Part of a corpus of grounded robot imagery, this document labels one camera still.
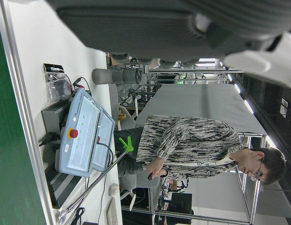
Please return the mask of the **left robot hand grey white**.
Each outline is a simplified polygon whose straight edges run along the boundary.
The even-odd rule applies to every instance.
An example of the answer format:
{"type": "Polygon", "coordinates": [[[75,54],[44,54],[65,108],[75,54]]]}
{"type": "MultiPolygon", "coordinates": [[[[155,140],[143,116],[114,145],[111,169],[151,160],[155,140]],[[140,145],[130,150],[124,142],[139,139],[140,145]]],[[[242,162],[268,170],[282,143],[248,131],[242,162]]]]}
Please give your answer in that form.
{"type": "Polygon", "coordinates": [[[218,58],[291,88],[291,0],[50,0],[82,43],[143,63],[218,58]]]}

